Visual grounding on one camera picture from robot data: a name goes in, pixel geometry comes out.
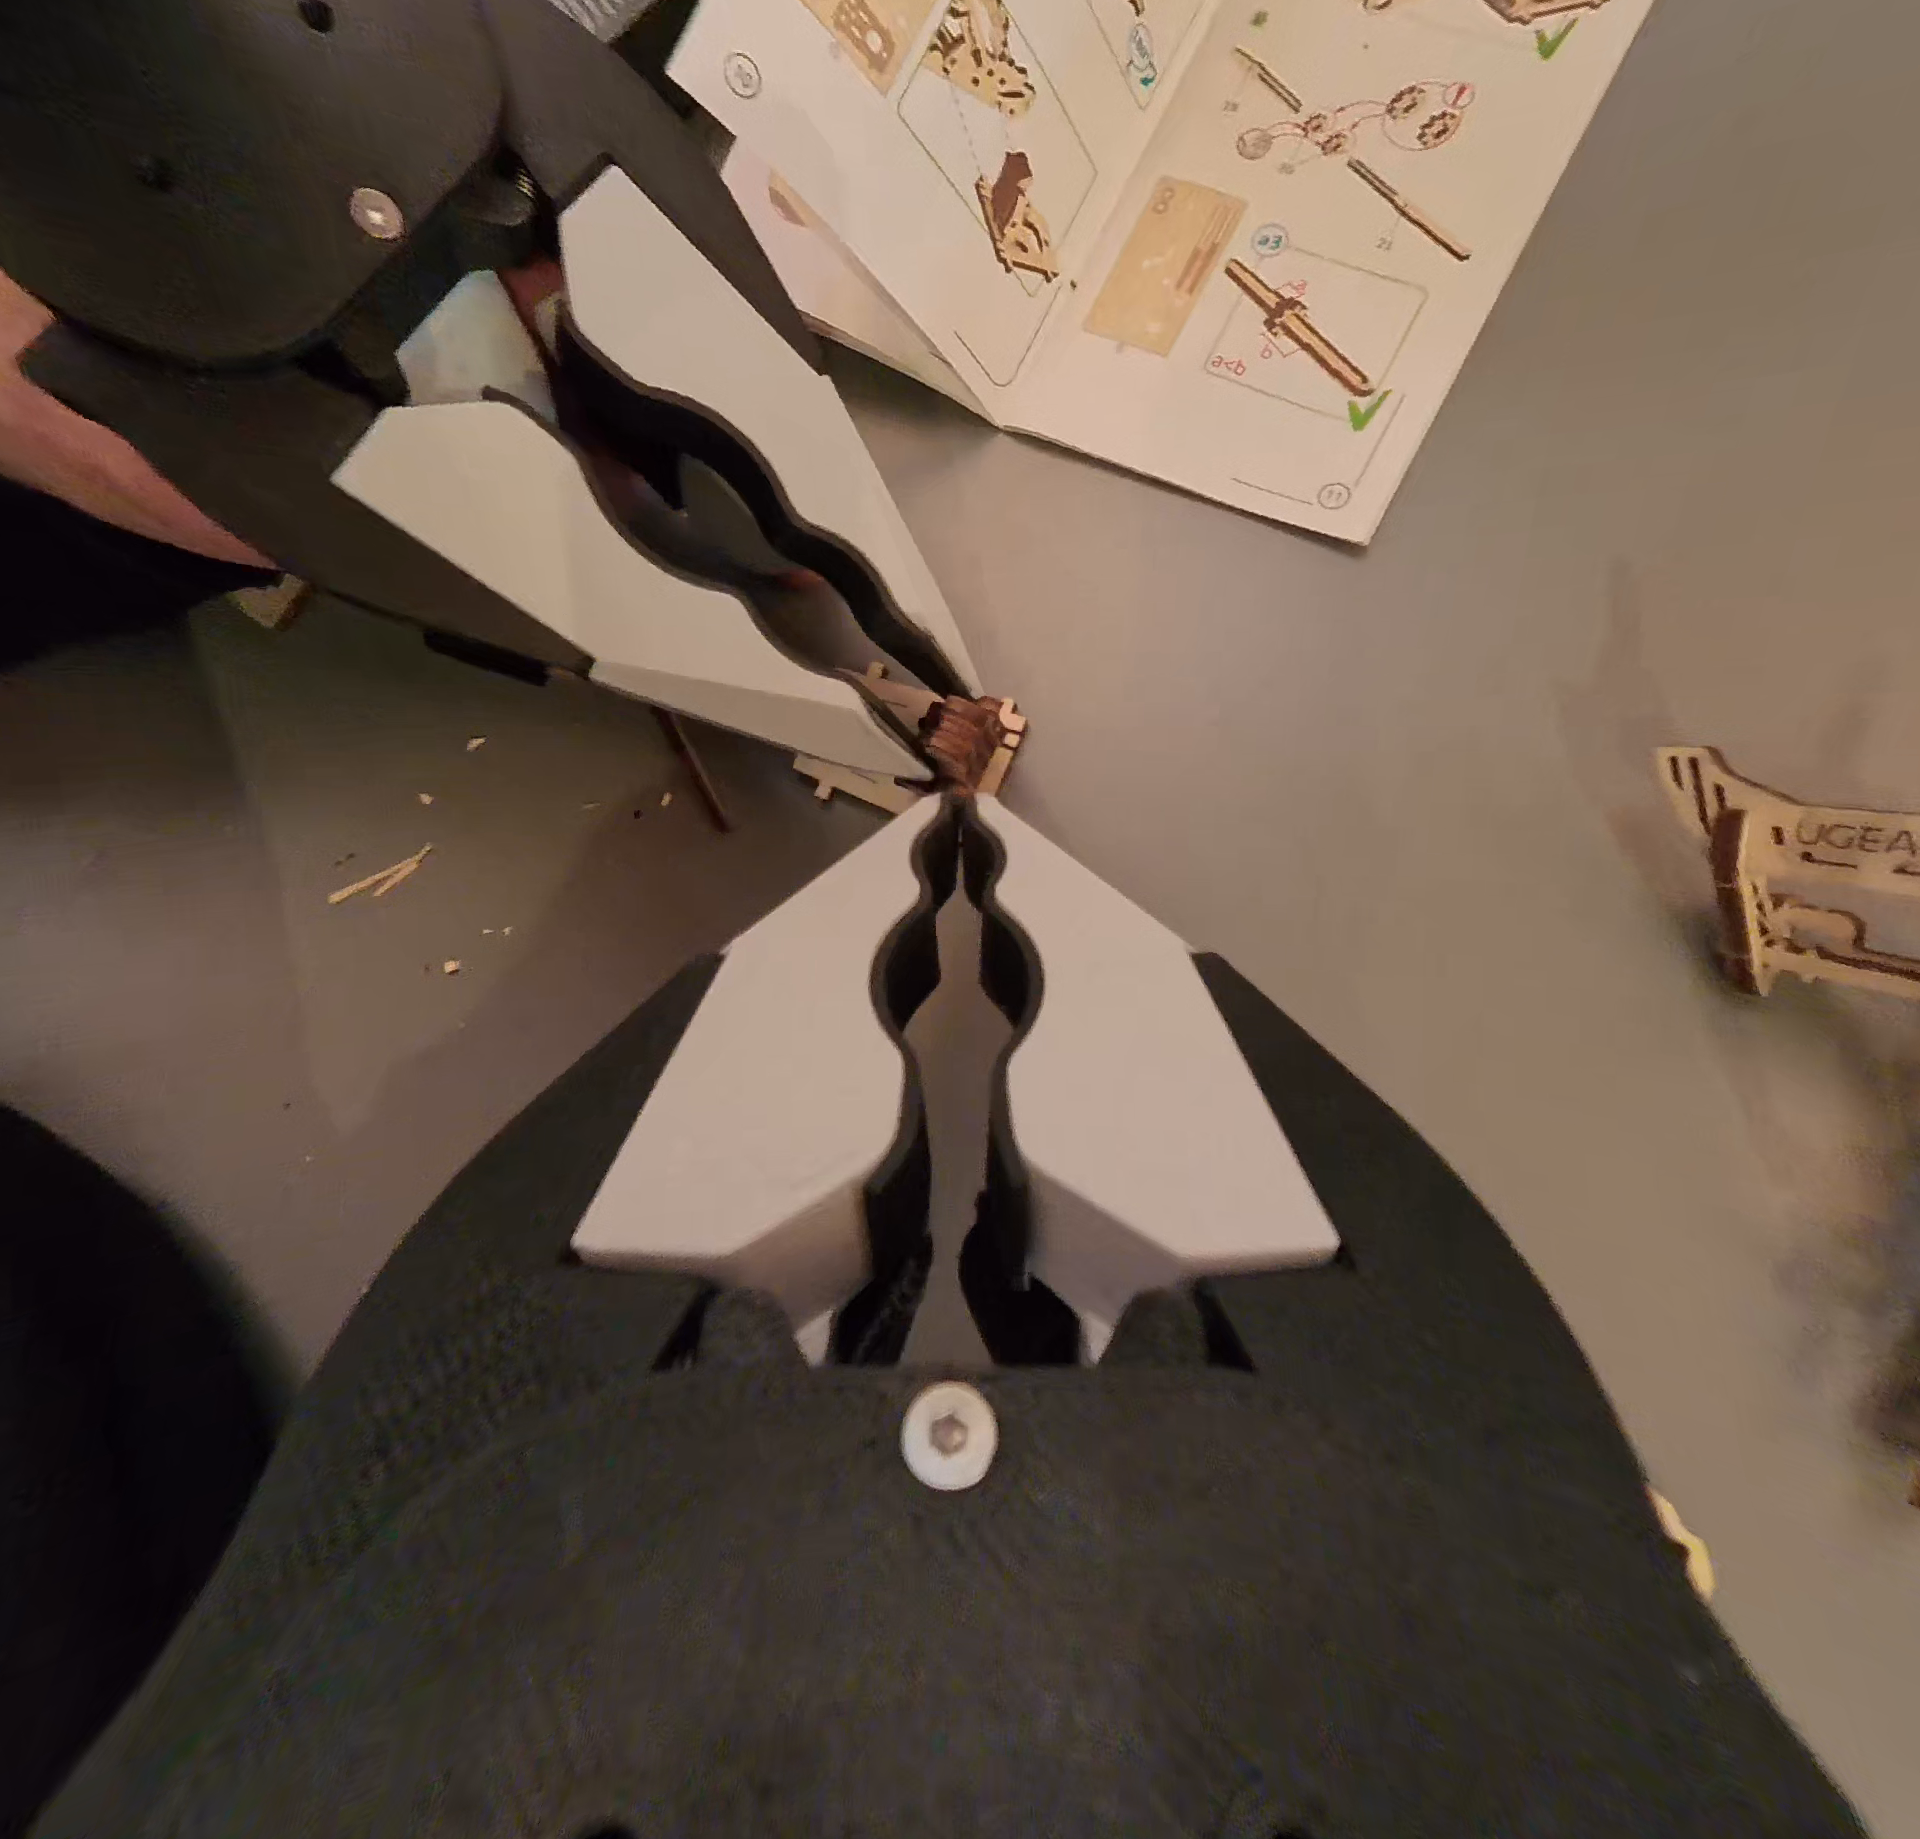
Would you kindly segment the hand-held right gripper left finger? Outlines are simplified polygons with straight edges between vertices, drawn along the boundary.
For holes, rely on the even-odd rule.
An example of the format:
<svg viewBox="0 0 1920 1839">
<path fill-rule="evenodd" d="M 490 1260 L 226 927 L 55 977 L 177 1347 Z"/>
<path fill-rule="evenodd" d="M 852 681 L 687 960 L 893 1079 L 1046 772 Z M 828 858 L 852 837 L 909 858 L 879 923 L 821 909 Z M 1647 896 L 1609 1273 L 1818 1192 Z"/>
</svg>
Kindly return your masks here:
<svg viewBox="0 0 1920 1839">
<path fill-rule="evenodd" d="M 917 802 L 717 951 L 574 1223 L 580 1264 L 758 1295 L 812 1371 L 828 1356 L 835 1316 L 900 1264 L 869 1183 L 924 1141 L 907 1021 L 941 982 L 950 876 L 924 854 L 948 822 Z"/>
</svg>

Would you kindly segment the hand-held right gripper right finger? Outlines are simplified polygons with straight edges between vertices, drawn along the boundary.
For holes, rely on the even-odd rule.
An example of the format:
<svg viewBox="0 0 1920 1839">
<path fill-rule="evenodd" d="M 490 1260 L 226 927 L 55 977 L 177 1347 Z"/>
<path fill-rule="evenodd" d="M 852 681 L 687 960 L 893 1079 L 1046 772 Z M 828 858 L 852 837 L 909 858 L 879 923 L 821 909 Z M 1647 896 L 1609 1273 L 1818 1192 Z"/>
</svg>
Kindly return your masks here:
<svg viewBox="0 0 1920 1839">
<path fill-rule="evenodd" d="M 1011 1021 L 961 1301 L 996 1371 L 1095 1364 L 1145 1295 L 1318 1273 L 1340 1233 L 1199 960 L 1002 802 L 961 822 Z"/>
</svg>

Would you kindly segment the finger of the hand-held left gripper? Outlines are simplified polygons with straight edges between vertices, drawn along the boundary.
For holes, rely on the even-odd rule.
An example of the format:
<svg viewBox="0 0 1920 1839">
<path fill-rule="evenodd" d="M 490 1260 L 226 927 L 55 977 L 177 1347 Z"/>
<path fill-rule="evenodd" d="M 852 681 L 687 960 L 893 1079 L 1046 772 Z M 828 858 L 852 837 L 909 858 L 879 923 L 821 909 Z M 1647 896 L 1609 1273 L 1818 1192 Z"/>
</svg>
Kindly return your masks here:
<svg viewBox="0 0 1920 1839">
<path fill-rule="evenodd" d="M 790 650 L 687 509 L 612 509 L 539 415 L 488 394 L 378 415 L 332 478 L 458 575 L 584 650 L 595 684 L 869 780 L 931 785 L 852 671 Z"/>
<path fill-rule="evenodd" d="M 637 434 L 706 467 L 785 570 L 828 582 L 852 628 L 931 694 L 982 694 L 977 654 L 840 387 L 670 217 L 601 170 L 559 217 L 568 342 Z"/>
</svg>

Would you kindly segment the small wooden gear assembly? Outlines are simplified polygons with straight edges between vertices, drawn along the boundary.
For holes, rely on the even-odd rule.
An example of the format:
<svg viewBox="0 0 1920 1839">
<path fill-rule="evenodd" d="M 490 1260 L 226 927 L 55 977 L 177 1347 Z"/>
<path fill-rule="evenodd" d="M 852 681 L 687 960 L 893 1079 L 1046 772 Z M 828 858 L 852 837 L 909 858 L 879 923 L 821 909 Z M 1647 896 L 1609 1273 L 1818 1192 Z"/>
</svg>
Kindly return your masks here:
<svg viewBox="0 0 1920 1839">
<path fill-rule="evenodd" d="M 961 797 L 996 797 L 1022 738 L 1024 714 L 1016 700 L 994 694 L 930 694 L 917 684 L 873 684 L 879 700 L 900 714 L 907 730 L 917 730 L 917 750 L 930 772 L 893 780 L 909 797 L 930 788 L 961 788 Z"/>
</svg>

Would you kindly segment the pale wooden model stand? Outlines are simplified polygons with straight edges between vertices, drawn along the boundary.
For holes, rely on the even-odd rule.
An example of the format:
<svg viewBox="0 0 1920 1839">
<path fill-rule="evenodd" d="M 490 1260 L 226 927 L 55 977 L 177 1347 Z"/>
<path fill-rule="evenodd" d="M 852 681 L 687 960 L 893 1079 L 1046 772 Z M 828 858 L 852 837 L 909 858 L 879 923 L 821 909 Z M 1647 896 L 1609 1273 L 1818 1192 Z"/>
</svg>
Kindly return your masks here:
<svg viewBox="0 0 1920 1839">
<path fill-rule="evenodd" d="M 1818 804 L 1742 780 L 1714 750 L 1655 750 L 1656 788 L 1709 868 L 1714 962 L 1747 997 L 1778 982 L 1912 1005 L 1920 962 L 1869 946 L 1859 897 L 1920 897 L 1920 821 Z"/>
</svg>

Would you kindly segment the person's left hand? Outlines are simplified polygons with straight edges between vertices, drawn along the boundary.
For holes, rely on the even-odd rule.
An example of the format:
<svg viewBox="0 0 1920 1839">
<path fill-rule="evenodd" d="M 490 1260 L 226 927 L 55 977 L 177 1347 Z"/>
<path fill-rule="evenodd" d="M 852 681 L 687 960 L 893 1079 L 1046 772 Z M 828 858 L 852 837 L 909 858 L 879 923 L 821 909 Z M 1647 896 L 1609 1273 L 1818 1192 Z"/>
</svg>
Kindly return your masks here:
<svg viewBox="0 0 1920 1839">
<path fill-rule="evenodd" d="M 217 529 L 174 484 L 161 484 L 120 434 L 55 406 L 24 377 L 24 355 L 52 326 L 24 286 L 0 280 L 0 478 L 74 504 L 79 517 L 275 575 L 281 562 Z"/>
</svg>

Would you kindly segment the dark thin wooden stick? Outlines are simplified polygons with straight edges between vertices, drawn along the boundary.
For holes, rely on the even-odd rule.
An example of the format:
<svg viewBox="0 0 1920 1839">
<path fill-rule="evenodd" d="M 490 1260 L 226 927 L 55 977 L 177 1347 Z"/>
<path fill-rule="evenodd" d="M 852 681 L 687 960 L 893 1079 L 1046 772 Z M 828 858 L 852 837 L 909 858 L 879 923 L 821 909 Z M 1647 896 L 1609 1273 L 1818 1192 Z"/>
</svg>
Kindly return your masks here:
<svg viewBox="0 0 1920 1839">
<path fill-rule="evenodd" d="M 729 804 L 725 804 L 717 785 L 706 780 L 706 762 L 695 753 L 687 717 L 681 717 L 670 710 L 652 710 L 652 714 L 656 714 L 656 726 L 663 726 L 663 738 L 665 738 L 665 750 L 670 750 L 670 762 L 681 762 L 681 772 L 687 772 L 687 785 L 691 785 L 703 821 L 706 821 L 717 837 L 729 837 Z"/>
</svg>

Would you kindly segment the flat pale wooden part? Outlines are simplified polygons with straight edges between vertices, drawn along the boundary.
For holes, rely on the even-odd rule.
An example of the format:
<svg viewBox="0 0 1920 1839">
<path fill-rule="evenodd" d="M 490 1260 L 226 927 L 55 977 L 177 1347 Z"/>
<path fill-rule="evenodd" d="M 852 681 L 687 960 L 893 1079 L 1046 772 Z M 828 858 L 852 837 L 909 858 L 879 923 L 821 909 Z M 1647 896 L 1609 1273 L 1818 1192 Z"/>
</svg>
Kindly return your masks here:
<svg viewBox="0 0 1920 1839">
<path fill-rule="evenodd" d="M 924 804 L 930 797 L 941 797 L 931 785 L 917 780 L 873 780 L 873 772 L 852 772 L 819 753 L 794 753 L 794 772 L 812 785 L 819 802 L 857 802 L 873 804 L 886 821 Z"/>
</svg>

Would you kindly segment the small pale wooden part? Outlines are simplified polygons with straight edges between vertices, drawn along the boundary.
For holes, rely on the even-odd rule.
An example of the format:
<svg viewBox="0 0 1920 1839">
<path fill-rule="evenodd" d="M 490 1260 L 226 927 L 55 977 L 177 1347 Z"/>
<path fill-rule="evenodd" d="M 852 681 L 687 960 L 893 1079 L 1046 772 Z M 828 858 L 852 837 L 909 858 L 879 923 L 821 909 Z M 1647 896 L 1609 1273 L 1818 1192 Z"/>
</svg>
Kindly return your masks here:
<svg viewBox="0 0 1920 1839">
<path fill-rule="evenodd" d="M 1684 1571 L 1692 1582 L 1700 1599 L 1714 1599 L 1714 1561 L 1705 1548 L 1705 1538 L 1677 1517 L 1677 1505 L 1663 1494 L 1647 1484 L 1647 1510 L 1663 1531 L 1663 1542 L 1684 1554 Z"/>
</svg>

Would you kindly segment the person's dark clothing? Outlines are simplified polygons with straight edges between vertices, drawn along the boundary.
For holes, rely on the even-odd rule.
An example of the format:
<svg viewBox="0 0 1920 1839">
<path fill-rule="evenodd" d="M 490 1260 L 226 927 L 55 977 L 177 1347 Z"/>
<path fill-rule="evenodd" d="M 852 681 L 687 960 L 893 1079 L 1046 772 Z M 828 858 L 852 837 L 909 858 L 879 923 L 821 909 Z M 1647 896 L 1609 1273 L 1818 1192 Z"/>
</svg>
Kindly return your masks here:
<svg viewBox="0 0 1920 1839">
<path fill-rule="evenodd" d="M 29 1115 L 0 1115 L 0 1832 L 145 1680 L 275 1453 L 220 1278 Z"/>
</svg>

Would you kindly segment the paper instruction booklet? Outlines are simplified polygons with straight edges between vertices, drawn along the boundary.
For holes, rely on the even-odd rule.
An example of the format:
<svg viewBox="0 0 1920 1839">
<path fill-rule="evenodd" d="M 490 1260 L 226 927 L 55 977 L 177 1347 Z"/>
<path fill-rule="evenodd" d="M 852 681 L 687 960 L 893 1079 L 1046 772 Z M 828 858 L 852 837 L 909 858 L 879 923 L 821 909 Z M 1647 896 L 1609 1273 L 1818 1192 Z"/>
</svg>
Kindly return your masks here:
<svg viewBox="0 0 1920 1839">
<path fill-rule="evenodd" d="M 1655 0 L 695 0 L 665 75 L 835 342 L 1366 547 Z"/>
</svg>

